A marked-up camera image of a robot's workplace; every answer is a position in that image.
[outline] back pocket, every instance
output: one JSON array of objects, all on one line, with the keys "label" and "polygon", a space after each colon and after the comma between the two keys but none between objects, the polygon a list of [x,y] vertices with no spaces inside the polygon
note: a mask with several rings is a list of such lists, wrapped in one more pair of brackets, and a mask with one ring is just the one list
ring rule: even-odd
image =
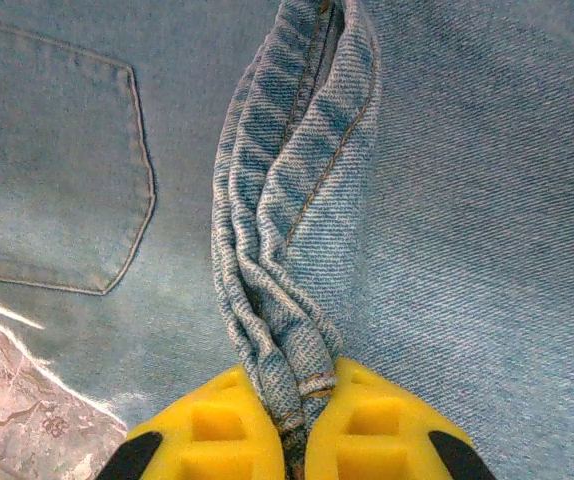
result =
[{"label": "back pocket", "polygon": [[0,281],[107,293],[154,198],[132,69],[0,26]]}]

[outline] jeans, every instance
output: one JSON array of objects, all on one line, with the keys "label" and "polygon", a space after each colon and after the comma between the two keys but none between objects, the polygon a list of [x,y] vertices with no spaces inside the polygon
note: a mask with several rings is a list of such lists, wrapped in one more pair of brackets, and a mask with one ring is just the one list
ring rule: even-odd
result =
[{"label": "jeans", "polygon": [[0,2],[1,323],[133,425],[223,317],[294,475],[342,353],[574,478],[574,2],[88,3]]}]

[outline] light blue denim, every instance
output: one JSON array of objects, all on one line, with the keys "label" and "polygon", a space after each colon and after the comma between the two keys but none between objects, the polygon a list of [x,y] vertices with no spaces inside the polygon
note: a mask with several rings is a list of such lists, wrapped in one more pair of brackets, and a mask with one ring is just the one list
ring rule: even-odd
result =
[{"label": "light blue denim", "polygon": [[343,354],[574,478],[574,2],[275,9],[0,1],[1,323],[130,426],[227,331],[292,475]]},{"label": "light blue denim", "polygon": [[221,312],[291,475],[344,337],[499,478],[574,478],[574,5],[283,1],[213,215]]}]

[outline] yellow clamp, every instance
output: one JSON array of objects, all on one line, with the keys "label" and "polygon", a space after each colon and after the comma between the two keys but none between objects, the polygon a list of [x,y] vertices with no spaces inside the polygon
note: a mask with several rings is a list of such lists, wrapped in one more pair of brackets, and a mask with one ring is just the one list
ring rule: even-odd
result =
[{"label": "yellow clamp", "polygon": [[[492,480],[469,437],[406,390],[340,358],[307,442],[308,480]],[[97,480],[284,480],[280,438],[243,369],[134,428]]]}]

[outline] marble surface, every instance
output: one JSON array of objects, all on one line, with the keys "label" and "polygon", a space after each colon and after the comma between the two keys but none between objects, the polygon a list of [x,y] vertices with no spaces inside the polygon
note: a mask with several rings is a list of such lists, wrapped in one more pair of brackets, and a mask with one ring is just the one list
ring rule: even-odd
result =
[{"label": "marble surface", "polygon": [[67,392],[0,332],[0,461],[26,479],[93,479],[125,426]]}]

